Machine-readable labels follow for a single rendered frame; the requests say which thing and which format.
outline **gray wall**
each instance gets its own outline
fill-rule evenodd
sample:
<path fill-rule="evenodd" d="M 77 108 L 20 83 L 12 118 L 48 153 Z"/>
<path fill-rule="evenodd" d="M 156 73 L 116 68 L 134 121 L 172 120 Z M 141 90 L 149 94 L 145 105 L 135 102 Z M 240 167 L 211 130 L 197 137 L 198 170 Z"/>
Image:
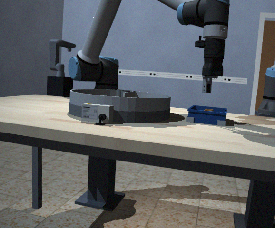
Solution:
<path fill-rule="evenodd" d="M 49 40 L 61 38 L 63 0 L 0 0 L 0 97 L 47 93 Z"/>
<path fill-rule="evenodd" d="M 62 50 L 68 73 L 69 58 L 82 49 L 99 0 L 65 0 L 63 40 L 77 45 Z M 224 76 L 247 78 L 247 85 L 213 83 L 212 93 L 202 93 L 202 82 L 165 78 L 119 76 L 118 88 L 171 96 L 171 106 L 204 105 L 249 114 L 255 70 L 260 12 L 275 13 L 275 0 L 231 0 Z M 176 11 L 157 0 L 123 0 L 101 52 L 119 60 L 119 68 L 202 74 L 203 50 L 195 41 L 203 29 L 183 26 Z M 93 82 L 74 82 L 73 88 L 94 88 Z"/>

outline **tile floor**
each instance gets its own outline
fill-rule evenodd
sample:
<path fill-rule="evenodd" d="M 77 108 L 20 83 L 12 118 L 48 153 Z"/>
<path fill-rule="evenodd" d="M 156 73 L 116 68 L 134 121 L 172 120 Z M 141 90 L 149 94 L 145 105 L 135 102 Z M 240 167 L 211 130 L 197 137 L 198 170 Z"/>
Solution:
<path fill-rule="evenodd" d="M 42 202 L 32 208 L 31 147 L 0 142 L 0 228 L 233 228 L 249 180 L 117 161 L 113 212 L 74 201 L 87 190 L 88 156 L 43 149 Z"/>

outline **black table leg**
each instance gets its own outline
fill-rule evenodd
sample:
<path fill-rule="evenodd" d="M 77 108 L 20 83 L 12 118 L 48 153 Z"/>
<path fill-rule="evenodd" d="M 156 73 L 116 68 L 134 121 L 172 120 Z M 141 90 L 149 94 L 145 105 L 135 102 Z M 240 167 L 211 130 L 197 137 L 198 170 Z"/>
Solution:
<path fill-rule="evenodd" d="M 234 213 L 235 228 L 275 228 L 275 183 L 251 180 L 246 213 Z"/>
<path fill-rule="evenodd" d="M 116 160 L 89 156 L 88 190 L 75 203 L 113 211 L 125 194 L 114 191 Z"/>
<path fill-rule="evenodd" d="M 32 147 L 32 207 L 42 207 L 42 148 Z"/>

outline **blue bin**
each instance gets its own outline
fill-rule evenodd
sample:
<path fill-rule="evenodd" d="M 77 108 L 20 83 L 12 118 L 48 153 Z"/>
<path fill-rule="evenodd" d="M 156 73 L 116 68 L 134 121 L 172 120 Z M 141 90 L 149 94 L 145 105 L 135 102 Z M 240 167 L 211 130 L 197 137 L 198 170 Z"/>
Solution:
<path fill-rule="evenodd" d="M 218 120 L 225 121 L 226 108 L 193 105 L 188 108 L 188 117 L 194 118 L 194 123 L 217 125 Z"/>

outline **brown door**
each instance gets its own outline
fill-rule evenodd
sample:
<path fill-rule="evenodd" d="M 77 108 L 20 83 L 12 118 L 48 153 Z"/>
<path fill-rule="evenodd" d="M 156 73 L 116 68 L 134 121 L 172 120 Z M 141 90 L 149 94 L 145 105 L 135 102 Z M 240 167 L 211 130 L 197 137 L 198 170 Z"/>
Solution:
<path fill-rule="evenodd" d="M 260 60 L 260 71 L 258 90 L 256 98 L 256 111 L 258 110 L 265 90 L 265 72 L 266 69 L 274 65 L 275 59 L 275 21 L 265 21 L 265 28 L 263 31 L 262 52 Z"/>

